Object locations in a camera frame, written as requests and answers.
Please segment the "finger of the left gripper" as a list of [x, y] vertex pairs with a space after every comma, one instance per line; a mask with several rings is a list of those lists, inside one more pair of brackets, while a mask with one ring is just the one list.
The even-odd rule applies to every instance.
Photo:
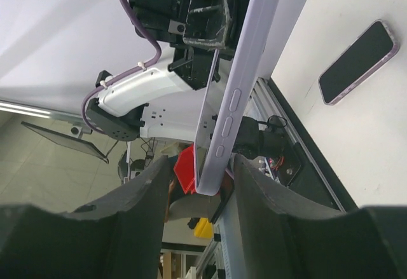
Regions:
[[231, 0], [190, 0], [183, 41], [202, 49], [226, 48], [231, 29]]

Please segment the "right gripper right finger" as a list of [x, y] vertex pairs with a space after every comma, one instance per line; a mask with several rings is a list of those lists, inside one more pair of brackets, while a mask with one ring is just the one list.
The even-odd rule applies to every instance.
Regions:
[[405, 278], [406, 208], [320, 205], [233, 162], [248, 278]]

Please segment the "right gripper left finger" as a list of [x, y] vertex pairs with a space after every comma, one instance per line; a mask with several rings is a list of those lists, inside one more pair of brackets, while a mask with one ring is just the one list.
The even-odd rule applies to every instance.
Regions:
[[1, 206], [2, 278], [156, 278], [170, 163], [73, 212]]

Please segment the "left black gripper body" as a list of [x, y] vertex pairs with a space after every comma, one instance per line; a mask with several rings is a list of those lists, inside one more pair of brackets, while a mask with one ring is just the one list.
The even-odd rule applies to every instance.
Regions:
[[215, 50], [230, 60], [237, 30], [237, 0], [182, 0], [183, 43], [168, 70], [193, 90], [207, 86]]

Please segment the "lilac silicone phone case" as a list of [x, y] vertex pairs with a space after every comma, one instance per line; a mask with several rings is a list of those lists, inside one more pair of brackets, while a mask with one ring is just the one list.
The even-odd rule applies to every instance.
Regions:
[[220, 171], [221, 182], [251, 90], [279, 0], [250, 0], [226, 87], [217, 91], [219, 112], [210, 135], [207, 161]]

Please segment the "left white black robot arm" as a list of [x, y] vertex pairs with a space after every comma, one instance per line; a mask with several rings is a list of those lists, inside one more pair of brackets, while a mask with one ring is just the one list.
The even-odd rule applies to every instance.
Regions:
[[85, 116], [114, 140], [191, 142], [208, 88], [225, 87], [237, 45], [237, 0], [120, 0], [154, 57], [99, 74]]

